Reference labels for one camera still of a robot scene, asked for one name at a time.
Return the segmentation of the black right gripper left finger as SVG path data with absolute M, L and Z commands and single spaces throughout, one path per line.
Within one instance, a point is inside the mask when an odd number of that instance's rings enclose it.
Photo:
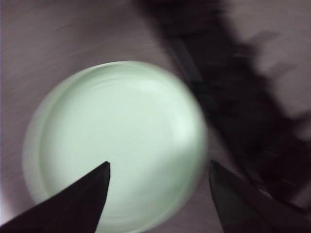
M 93 233 L 110 181 L 104 162 L 66 189 L 1 226 L 2 233 Z

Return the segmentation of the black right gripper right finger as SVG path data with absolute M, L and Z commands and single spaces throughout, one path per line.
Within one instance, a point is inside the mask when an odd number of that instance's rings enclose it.
M 252 187 L 218 162 L 209 163 L 212 199 L 226 233 L 309 233 L 311 222 Z

